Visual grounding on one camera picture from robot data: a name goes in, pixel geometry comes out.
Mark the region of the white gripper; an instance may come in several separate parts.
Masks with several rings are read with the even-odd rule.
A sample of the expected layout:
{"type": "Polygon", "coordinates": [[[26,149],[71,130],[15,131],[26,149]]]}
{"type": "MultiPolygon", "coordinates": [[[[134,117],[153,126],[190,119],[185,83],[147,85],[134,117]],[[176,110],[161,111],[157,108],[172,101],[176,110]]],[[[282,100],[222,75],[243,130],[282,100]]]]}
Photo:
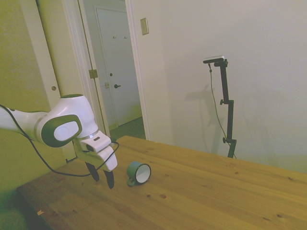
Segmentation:
{"type": "Polygon", "coordinates": [[[81,160],[87,162],[86,166],[93,179],[96,182],[100,180],[96,167],[102,166],[108,187],[112,189],[115,185],[112,171],[117,167],[118,162],[110,144],[110,140],[74,140],[76,155],[81,160]]]}

